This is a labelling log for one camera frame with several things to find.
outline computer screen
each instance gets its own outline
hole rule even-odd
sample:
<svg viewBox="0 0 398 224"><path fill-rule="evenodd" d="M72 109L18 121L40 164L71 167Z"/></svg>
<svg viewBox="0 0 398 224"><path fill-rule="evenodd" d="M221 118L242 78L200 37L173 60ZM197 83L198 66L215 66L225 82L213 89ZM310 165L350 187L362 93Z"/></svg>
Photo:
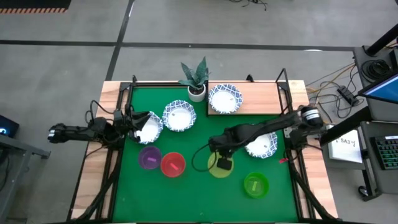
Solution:
<svg viewBox="0 0 398 224"><path fill-rule="evenodd" d="M365 97L398 103L398 73L362 92Z"/></svg>

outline concrete floor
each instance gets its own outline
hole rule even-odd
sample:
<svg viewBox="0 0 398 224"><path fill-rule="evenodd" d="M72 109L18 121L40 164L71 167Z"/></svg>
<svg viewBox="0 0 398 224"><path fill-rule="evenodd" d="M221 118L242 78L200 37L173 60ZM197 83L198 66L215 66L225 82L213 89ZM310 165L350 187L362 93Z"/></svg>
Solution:
<svg viewBox="0 0 398 224"><path fill-rule="evenodd" d="M0 39L115 42L127 2L73 0L66 14L1 14ZM136 0L124 41L359 46L371 44L398 21L394 0L267 2L264 12L261 5L242 8L243 2L227 0ZM28 223L62 222L86 143L49 144L47 131L59 122L84 124L90 100L99 98L113 47L0 45L0 52L0 93L7 96L0 99L0 114L21 124L18 139L52 151L49 160L32 160L11 216L28 217ZM176 80L183 78L180 62L195 65L203 56L214 79L242 79L249 73L274 79L285 67L291 79L307 83L353 61L351 52L122 48L113 80L130 80L133 74L140 80ZM347 75L337 82L347 85ZM354 83L360 88L358 77ZM340 121L332 104L326 109ZM398 220L398 196L359 199L360 171L328 169L328 174L340 218Z"/></svg>

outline green table surface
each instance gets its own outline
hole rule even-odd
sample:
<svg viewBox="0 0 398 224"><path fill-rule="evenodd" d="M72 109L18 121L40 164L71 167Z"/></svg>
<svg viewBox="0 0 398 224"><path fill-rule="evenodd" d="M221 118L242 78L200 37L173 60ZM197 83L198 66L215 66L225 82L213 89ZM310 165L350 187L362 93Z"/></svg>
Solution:
<svg viewBox="0 0 398 224"><path fill-rule="evenodd" d="M296 222L292 183L287 162L283 158L282 131L278 131L278 150L267 159L249 156L245 149L233 155L234 169L224 179L192 168L193 153L207 143L210 136L223 133L224 128L241 123L258 123L276 115L209 115L206 102L189 100L186 88L135 88L132 104L136 111L153 111L162 117L173 100L186 100L193 105L197 120L182 133L165 126L153 145L163 155L181 153L187 163L177 178L163 175L160 167L144 170L138 164L144 147L126 139L119 185L114 208L114 222ZM199 169L206 168L210 150L204 149L195 158ZM243 180L250 172L262 172L269 181L268 194L260 199L248 197Z"/></svg>

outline table leg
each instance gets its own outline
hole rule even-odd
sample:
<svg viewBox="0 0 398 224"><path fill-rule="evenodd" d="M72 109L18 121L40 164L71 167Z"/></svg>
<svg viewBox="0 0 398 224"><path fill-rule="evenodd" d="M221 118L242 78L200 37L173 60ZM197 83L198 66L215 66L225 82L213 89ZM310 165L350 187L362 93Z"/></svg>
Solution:
<svg viewBox="0 0 398 224"><path fill-rule="evenodd" d="M371 121L372 116L369 107L364 107L354 115L345 119L341 123L335 125L331 129L327 130L325 134L322 135L320 144L321 146L335 140L336 138L352 131L357 128L361 121Z"/></svg>

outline floor mat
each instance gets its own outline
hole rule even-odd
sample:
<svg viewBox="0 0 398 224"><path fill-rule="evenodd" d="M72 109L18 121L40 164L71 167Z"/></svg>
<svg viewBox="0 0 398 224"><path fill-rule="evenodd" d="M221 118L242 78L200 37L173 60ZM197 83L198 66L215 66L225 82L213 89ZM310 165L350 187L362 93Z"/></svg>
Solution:
<svg viewBox="0 0 398 224"><path fill-rule="evenodd" d="M0 14L63 13L71 0L2 0Z"/></svg>

